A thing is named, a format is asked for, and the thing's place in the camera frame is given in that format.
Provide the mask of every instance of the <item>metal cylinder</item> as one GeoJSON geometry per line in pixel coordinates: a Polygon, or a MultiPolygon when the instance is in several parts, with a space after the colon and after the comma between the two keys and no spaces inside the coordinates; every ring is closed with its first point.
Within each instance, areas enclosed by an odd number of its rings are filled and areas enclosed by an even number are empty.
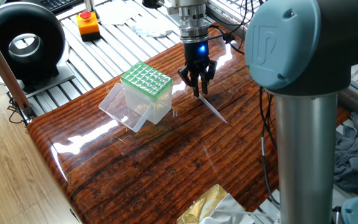
{"type": "Polygon", "coordinates": [[[85,0],[85,7],[88,12],[96,11],[96,6],[94,4],[94,0],[85,0]]]}
{"type": "Polygon", "coordinates": [[[330,224],[337,94],[276,96],[282,224],[330,224]]]}
{"type": "Polygon", "coordinates": [[[183,43],[198,43],[209,39],[205,4],[179,7],[178,11],[181,21],[180,37],[183,43]]]}

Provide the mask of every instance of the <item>white paper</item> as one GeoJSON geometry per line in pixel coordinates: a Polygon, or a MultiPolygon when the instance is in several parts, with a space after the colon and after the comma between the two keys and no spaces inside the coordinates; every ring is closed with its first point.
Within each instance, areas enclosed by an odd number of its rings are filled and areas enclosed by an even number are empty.
{"type": "Polygon", "coordinates": [[[136,8],[130,7],[122,0],[113,0],[96,7],[100,22],[104,26],[124,25],[125,22],[136,16],[139,12],[136,8]]]}
{"type": "Polygon", "coordinates": [[[137,35],[144,37],[166,37],[172,33],[169,24],[149,17],[137,21],[131,28],[137,35]]]}
{"type": "Polygon", "coordinates": [[[254,220],[245,213],[244,209],[237,203],[237,201],[227,194],[222,199],[215,209],[230,210],[234,212],[217,212],[213,211],[209,217],[202,219],[200,224],[253,224],[254,220]]]}

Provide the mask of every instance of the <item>red button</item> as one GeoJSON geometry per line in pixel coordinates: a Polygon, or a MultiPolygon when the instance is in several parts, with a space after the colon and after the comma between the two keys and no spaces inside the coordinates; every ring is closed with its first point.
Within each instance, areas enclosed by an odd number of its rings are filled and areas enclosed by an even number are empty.
{"type": "Polygon", "coordinates": [[[91,13],[88,11],[81,12],[80,17],[83,19],[89,19],[91,17],[91,13]]]}

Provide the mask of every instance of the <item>glossy wood grain surface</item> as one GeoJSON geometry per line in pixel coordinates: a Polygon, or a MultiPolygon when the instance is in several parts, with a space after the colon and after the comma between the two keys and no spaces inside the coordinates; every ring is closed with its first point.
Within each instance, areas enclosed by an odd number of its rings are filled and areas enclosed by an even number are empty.
{"type": "MultiPolygon", "coordinates": [[[[134,133],[99,110],[119,78],[30,123],[31,138],[84,223],[176,223],[215,184],[250,211],[268,197],[259,86],[244,56],[221,39],[210,41],[209,50],[218,69],[205,98],[227,124],[177,75],[185,64],[181,44],[146,62],[173,78],[172,110],[159,124],[147,121],[134,133]]],[[[341,122],[349,114],[340,109],[338,115],[341,122]]],[[[271,150],[267,163],[275,189],[277,157],[271,150]]]]}

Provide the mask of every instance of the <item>black cable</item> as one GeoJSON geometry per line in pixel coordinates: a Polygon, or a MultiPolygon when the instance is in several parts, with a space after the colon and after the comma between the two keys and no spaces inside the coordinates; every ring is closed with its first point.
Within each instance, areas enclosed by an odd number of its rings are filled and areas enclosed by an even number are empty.
{"type": "Polygon", "coordinates": [[[216,36],[211,37],[211,38],[209,38],[209,39],[210,39],[210,40],[213,40],[213,39],[217,39],[217,38],[220,38],[220,37],[223,37],[223,35],[216,35],[216,36]]]}
{"type": "MultiPolygon", "coordinates": [[[[238,30],[244,24],[244,21],[246,19],[246,15],[247,15],[247,5],[248,5],[248,0],[245,0],[245,1],[246,1],[246,7],[245,7],[246,11],[244,13],[244,17],[242,18],[241,23],[234,30],[230,31],[231,34],[234,33],[236,30],[238,30]]],[[[240,15],[241,15],[241,9],[242,9],[243,2],[244,2],[244,0],[242,0],[241,5],[240,5],[240,15]]]]}
{"type": "Polygon", "coordinates": [[[233,48],[236,52],[239,52],[240,54],[244,54],[241,50],[239,50],[236,46],[234,46],[232,43],[230,43],[231,48],[233,48]]]}
{"type": "Polygon", "coordinates": [[[269,180],[267,178],[266,156],[262,156],[262,159],[263,159],[263,162],[264,162],[265,183],[266,183],[267,192],[270,195],[270,198],[272,199],[272,201],[274,203],[276,203],[277,205],[280,205],[280,202],[278,202],[278,201],[276,201],[274,199],[272,191],[271,191],[270,186],[269,186],[269,180]]]}
{"type": "Polygon", "coordinates": [[[267,192],[270,195],[270,198],[272,199],[272,201],[274,203],[276,203],[277,205],[280,205],[280,203],[273,197],[272,191],[270,189],[270,184],[269,184],[269,179],[268,179],[268,175],[267,175],[267,166],[266,166],[266,156],[265,156],[265,143],[264,143],[264,136],[265,136],[265,128],[267,130],[267,132],[269,133],[269,136],[271,136],[271,132],[270,132],[270,126],[266,125],[266,120],[270,117],[270,105],[272,104],[272,99],[273,99],[273,95],[267,95],[267,99],[268,99],[268,106],[267,106],[267,111],[266,111],[266,116],[264,116],[263,113],[263,105],[262,105],[262,94],[263,94],[263,88],[260,87],[259,90],[259,108],[260,108],[260,114],[262,116],[262,120],[264,122],[264,125],[262,127],[262,160],[263,160],[263,164],[264,164],[264,176],[265,176],[265,183],[266,183],[266,188],[267,188],[267,192]]]}
{"type": "Polygon", "coordinates": [[[260,110],[260,116],[262,117],[262,121],[263,121],[263,125],[264,125],[264,128],[266,128],[266,132],[267,134],[269,135],[270,137],[270,140],[273,144],[273,147],[274,147],[274,150],[277,152],[277,145],[276,145],[276,142],[273,138],[273,134],[272,132],[269,130],[269,127],[267,126],[267,122],[266,122],[266,119],[265,119],[265,116],[264,116],[264,109],[262,107],[262,93],[263,93],[263,88],[260,87],[259,89],[259,110],[260,110]]]}
{"type": "Polygon", "coordinates": [[[241,50],[239,50],[236,46],[234,46],[234,44],[231,43],[233,40],[235,40],[233,34],[231,34],[231,33],[225,33],[219,26],[214,25],[214,24],[209,25],[209,28],[215,28],[215,29],[217,29],[218,31],[220,31],[220,33],[222,34],[221,37],[223,37],[223,40],[225,41],[226,44],[230,44],[230,46],[231,46],[236,52],[239,52],[240,54],[244,54],[241,50]]]}
{"type": "Polygon", "coordinates": [[[210,13],[209,15],[212,16],[217,21],[221,22],[222,24],[225,24],[225,25],[228,25],[228,26],[238,26],[239,25],[239,24],[229,24],[227,22],[224,22],[224,21],[220,20],[218,17],[216,17],[213,13],[210,13]]]}

